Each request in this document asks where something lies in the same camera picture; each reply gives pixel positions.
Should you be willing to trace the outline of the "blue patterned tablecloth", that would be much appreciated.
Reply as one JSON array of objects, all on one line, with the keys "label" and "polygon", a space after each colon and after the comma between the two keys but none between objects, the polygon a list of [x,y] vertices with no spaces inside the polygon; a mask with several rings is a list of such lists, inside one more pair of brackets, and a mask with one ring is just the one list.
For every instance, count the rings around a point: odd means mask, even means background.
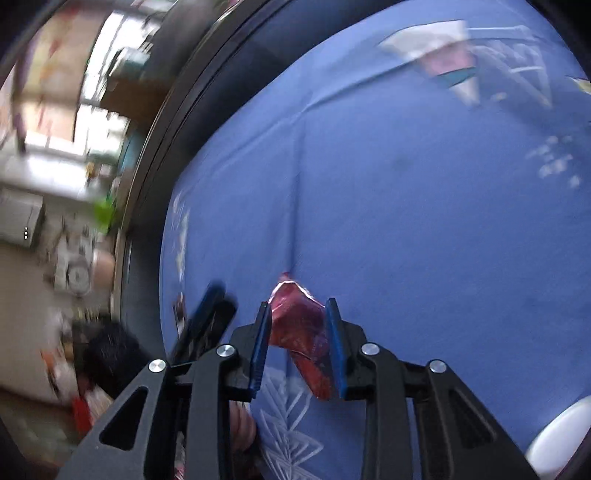
[{"label": "blue patterned tablecloth", "polygon": [[590,392],[590,92],[525,1],[404,1],[219,128],[172,192],[173,308],[236,325],[290,277],[399,358],[441,358],[520,447]]}]

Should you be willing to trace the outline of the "red foil wrapper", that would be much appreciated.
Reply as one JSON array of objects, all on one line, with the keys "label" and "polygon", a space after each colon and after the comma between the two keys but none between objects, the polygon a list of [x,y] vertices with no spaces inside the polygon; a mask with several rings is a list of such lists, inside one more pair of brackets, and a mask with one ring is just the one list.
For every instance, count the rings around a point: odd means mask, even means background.
[{"label": "red foil wrapper", "polygon": [[283,348],[312,395],[332,398],[332,364],[325,330],[325,307],[287,273],[270,294],[270,345]]}]

